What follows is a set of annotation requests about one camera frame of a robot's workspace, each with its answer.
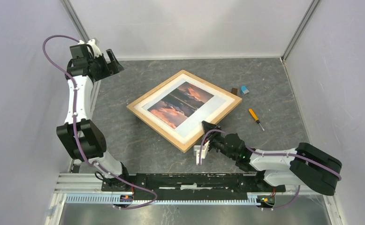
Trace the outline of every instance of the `marbled gray surface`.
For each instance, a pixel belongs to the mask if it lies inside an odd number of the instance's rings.
[[[219,125],[237,132],[247,145],[285,150],[307,142],[288,78],[279,59],[124,61],[125,71],[102,80],[93,121],[104,133],[107,150],[129,173],[241,172],[235,163],[210,151],[195,164],[192,150],[182,153],[143,123],[126,106],[185,69],[227,91],[245,85],[249,94]],[[252,108],[265,131],[250,116]],[[81,173],[95,171],[82,165]]]

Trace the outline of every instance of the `screwdriver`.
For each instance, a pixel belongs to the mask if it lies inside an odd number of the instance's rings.
[[[260,125],[261,129],[263,129],[263,131],[265,131],[264,127],[260,123],[260,120],[257,118],[256,114],[254,114],[254,111],[252,109],[249,109],[249,112],[250,112],[250,115],[253,117],[253,119],[256,121],[256,123],[258,123]]]

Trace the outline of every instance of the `blue block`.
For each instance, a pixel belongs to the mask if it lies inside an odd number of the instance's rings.
[[[247,90],[247,88],[245,87],[245,86],[242,86],[241,87],[241,94],[247,94],[247,93],[249,93],[249,90]]]

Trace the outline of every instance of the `framed picture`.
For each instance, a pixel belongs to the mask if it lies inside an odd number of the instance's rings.
[[[217,124],[242,99],[181,70],[127,106],[182,152],[204,134],[202,121]]]

